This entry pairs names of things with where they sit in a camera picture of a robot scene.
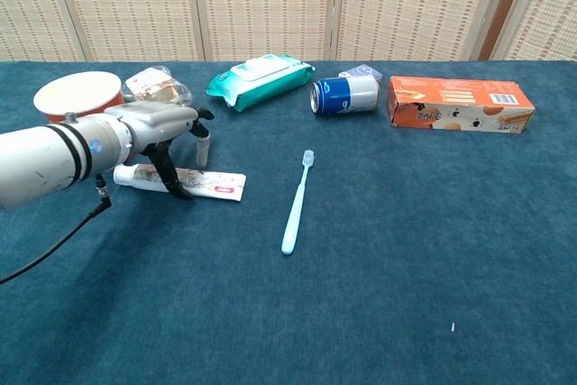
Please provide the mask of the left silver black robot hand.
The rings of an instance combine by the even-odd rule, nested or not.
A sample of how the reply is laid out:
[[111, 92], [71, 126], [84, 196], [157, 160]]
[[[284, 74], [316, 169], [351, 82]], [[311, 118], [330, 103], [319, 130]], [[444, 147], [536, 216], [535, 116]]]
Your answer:
[[165, 102], [136, 101], [109, 107], [105, 114], [128, 127], [132, 151], [149, 158], [164, 187], [173, 197], [182, 200], [193, 198], [179, 181], [169, 147], [175, 138], [185, 132], [197, 138], [206, 138], [209, 131], [200, 120], [212, 120], [214, 114], [210, 110]]

